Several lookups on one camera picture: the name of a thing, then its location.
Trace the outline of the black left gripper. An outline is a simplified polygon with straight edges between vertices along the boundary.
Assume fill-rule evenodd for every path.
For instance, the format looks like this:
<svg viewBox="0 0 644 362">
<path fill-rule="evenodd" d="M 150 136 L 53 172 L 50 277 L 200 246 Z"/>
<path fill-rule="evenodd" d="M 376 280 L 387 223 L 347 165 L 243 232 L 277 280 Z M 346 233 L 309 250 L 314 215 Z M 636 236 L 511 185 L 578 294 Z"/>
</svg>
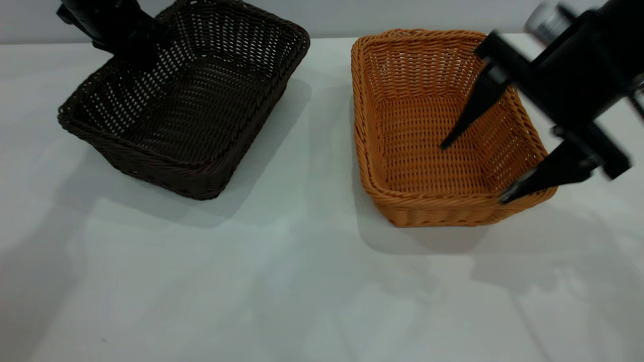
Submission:
<svg viewBox="0 0 644 362">
<path fill-rule="evenodd" d="M 143 11 L 138 1 L 62 1 L 57 16 L 86 34 L 94 47 L 123 55 L 138 69 L 156 66 L 168 48 L 168 26 Z"/>
</svg>

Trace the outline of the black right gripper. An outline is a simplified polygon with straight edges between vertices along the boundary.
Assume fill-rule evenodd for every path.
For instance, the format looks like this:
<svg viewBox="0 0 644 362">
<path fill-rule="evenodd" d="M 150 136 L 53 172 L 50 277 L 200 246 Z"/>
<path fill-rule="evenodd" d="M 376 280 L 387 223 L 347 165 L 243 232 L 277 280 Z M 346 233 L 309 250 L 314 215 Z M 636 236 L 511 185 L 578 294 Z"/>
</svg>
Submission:
<svg viewBox="0 0 644 362">
<path fill-rule="evenodd" d="M 528 96 L 550 118 L 561 144 L 506 188 L 501 204 L 582 183 L 597 168 L 618 178 L 631 162 L 595 121 L 623 98 L 642 114 L 642 1 L 607 1 L 582 13 L 543 2 L 525 30 L 545 46 L 533 60 L 495 31 L 476 48 L 486 66 L 441 144 L 448 149 L 511 85 Z"/>
</svg>

